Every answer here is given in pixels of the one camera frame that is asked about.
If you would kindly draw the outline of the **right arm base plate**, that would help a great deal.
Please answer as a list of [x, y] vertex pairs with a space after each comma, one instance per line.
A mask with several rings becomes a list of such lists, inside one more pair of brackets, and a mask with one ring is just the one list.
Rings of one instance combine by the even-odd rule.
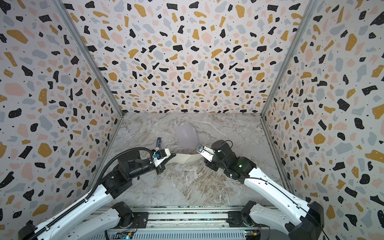
[[257, 228], [260, 224], [257, 224], [249, 214], [242, 213], [241, 211], [229, 211], [226, 222], [231, 228]]

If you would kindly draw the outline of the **beige lined letter paper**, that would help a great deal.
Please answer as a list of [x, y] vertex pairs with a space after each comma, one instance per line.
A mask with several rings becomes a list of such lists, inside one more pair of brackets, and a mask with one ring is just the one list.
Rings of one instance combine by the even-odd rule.
[[177, 154], [175, 158], [170, 160], [169, 163], [177, 163], [177, 164], [188, 164], [191, 162], [201, 161], [203, 158], [200, 154]]

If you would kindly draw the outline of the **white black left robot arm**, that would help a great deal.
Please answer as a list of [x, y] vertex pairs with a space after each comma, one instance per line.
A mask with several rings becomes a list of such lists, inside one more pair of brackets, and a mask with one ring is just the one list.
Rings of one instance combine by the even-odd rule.
[[133, 185], [133, 179], [152, 171], [162, 173], [169, 160], [176, 156], [169, 149], [153, 152], [144, 147], [117, 154], [107, 162], [87, 194], [49, 220], [37, 226], [27, 224], [19, 230], [18, 239], [62, 239], [94, 211], [129, 189]]

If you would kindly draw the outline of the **lavender envelope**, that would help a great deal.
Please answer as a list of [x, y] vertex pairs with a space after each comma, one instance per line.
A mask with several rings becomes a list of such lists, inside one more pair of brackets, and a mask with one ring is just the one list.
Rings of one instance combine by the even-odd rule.
[[175, 130], [182, 149], [194, 150], [199, 144], [196, 130], [190, 123], [176, 126]]

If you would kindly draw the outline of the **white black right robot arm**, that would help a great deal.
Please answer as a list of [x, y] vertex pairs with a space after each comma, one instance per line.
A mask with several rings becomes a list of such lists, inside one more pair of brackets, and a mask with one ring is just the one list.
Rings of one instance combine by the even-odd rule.
[[268, 226], [286, 234], [291, 240], [317, 240], [324, 230], [324, 208], [317, 202], [308, 203], [293, 195], [268, 177], [246, 157], [238, 157], [227, 141], [219, 140], [206, 147], [198, 144], [196, 151], [206, 166], [224, 174], [261, 194], [275, 210], [248, 201], [241, 210], [243, 225]]

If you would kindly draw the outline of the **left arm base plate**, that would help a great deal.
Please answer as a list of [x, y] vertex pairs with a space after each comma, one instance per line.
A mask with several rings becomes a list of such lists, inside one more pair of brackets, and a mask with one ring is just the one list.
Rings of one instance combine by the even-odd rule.
[[121, 217], [118, 226], [122, 229], [145, 229], [149, 218], [148, 212], [133, 212]]

